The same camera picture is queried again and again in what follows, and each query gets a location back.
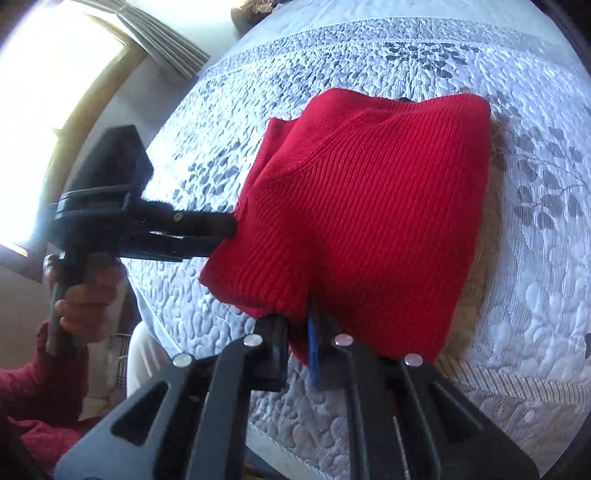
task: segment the person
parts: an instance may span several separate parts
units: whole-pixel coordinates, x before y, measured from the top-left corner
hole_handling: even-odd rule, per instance
[[[113,265],[98,271],[91,283],[69,288],[64,299],[54,305],[61,327],[84,343],[100,342],[108,330],[106,308],[114,301],[124,273],[121,264]],[[55,283],[58,274],[55,256],[48,257],[46,281]],[[57,357],[48,355],[47,331],[46,321],[38,330],[31,362],[18,369],[0,369],[0,406],[11,433],[51,475],[61,456],[100,418],[79,420],[89,388],[88,348]]]
[[[44,283],[50,289],[59,269],[57,256],[48,256]],[[106,338],[107,307],[115,300],[124,276],[125,269],[117,263],[97,270],[90,282],[69,288],[64,299],[54,305],[61,316],[60,326],[85,344]],[[45,352],[47,331],[45,321],[38,330],[31,362],[18,369],[0,368],[0,478],[52,475],[59,459],[102,419],[79,420],[89,389],[87,346],[53,357]],[[169,363],[164,348],[140,322],[129,343],[128,396]],[[243,478],[261,477],[245,462]]]

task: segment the red jacket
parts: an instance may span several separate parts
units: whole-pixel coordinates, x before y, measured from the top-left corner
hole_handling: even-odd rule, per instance
[[[88,392],[88,350],[54,358],[45,353],[47,323],[39,329],[35,358],[16,370],[0,369],[0,404],[13,432],[44,471],[100,418],[79,421]]]

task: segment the white pants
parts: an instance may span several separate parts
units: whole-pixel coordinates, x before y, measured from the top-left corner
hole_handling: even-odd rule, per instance
[[[127,354],[127,396],[170,363],[168,354],[150,335],[144,322],[134,329]]]

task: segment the bright sunlight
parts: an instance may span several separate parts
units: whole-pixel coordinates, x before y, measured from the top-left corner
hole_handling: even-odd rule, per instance
[[[59,130],[123,44],[70,2],[38,9],[0,54],[0,243],[25,243]]]

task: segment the window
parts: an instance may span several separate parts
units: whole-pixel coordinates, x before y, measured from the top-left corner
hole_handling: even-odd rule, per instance
[[[37,211],[57,201],[88,132],[143,55],[69,1],[33,10],[8,39],[0,55],[0,264],[30,257]]]

